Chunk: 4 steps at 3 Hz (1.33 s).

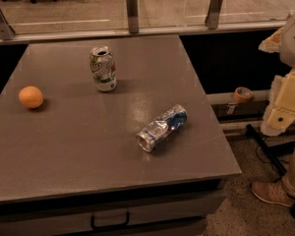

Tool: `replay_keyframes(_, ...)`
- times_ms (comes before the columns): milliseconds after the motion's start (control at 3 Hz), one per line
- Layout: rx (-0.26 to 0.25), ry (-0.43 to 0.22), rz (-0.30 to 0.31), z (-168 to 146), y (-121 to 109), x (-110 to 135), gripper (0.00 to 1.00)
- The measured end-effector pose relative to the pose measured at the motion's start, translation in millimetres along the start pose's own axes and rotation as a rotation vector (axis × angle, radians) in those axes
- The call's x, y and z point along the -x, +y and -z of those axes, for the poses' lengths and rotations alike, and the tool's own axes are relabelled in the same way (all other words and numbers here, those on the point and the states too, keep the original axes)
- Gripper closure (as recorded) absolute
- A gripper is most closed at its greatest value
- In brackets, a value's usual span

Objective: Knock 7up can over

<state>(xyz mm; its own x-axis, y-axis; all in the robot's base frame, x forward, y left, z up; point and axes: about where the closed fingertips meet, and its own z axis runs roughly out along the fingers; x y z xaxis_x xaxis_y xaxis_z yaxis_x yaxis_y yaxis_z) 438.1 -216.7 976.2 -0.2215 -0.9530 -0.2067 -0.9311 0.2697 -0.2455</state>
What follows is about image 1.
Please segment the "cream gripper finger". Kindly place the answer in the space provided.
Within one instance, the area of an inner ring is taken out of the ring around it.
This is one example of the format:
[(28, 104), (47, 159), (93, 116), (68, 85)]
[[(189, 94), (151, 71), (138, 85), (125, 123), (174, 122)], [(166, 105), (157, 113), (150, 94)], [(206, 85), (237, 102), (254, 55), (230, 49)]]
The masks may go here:
[(266, 53), (279, 52), (283, 28), (278, 29), (271, 36), (262, 41), (259, 50)]
[(284, 77), (274, 77), (268, 100), (261, 131), (275, 137), (284, 133), (295, 120), (295, 69)]

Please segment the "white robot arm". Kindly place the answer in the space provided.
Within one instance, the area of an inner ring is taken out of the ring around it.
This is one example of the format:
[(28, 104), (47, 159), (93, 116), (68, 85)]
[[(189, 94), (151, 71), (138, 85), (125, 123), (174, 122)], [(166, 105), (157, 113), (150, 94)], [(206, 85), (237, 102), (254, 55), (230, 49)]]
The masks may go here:
[(264, 135), (275, 137), (295, 120), (295, 11), (290, 13), (284, 27), (262, 41), (259, 50), (277, 52), (280, 61), (291, 68), (284, 77), (274, 77), (261, 125)]

